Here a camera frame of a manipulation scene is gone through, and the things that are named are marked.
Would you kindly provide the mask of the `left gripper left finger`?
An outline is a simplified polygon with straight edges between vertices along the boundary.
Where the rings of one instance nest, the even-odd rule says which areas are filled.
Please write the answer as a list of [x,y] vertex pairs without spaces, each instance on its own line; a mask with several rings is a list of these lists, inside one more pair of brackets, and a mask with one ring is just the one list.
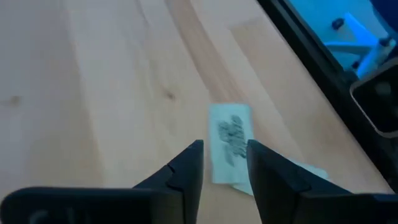
[[196,140],[132,188],[19,189],[1,202],[1,223],[196,223],[203,163]]

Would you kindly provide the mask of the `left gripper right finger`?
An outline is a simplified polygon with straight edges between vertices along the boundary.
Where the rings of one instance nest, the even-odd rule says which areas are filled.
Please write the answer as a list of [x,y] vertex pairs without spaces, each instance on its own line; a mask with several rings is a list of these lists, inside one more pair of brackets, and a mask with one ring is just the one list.
[[351,193],[256,140],[246,151],[263,223],[397,223],[396,194]]

